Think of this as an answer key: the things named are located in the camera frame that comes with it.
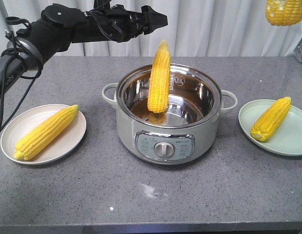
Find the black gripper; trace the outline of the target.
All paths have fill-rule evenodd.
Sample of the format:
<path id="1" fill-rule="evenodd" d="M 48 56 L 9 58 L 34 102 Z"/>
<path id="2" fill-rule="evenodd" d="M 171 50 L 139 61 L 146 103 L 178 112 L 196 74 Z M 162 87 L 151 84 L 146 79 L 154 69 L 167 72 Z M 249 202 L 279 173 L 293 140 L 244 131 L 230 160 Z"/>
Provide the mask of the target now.
<path id="1" fill-rule="evenodd" d="M 120 4 L 111 8 L 105 5 L 87 11 L 85 16 L 95 22 L 104 37 L 115 42 L 127 42 L 168 25 L 167 16 L 154 11 L 150 6 L 142 6 L 141 11 L 142 13 L 128 11 Z"/>

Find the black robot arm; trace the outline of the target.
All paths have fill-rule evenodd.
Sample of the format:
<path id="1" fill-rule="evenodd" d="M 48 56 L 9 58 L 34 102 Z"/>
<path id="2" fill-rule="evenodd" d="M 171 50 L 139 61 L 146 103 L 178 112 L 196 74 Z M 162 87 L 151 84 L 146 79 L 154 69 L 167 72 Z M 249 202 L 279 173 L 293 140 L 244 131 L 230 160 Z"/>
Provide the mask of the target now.
<path id="1" fill-rule="evenodd" d="M 127 42 L 168 25 L 167 16 L 148 5 L 142 6 L 141 12 L 133 12 L 123 5 L 110 6 L 108 0 L 94 1 L 94 8 L 85 12 L 54 3 L 35 22 L 17 17 L 7 17 L 6 21 L 25 28 L 6 32 L 9 43 L 0 58 L 0 99 L 28 70 L 36 71 L 38 78 L 44 64 L 72 43 Z"/>

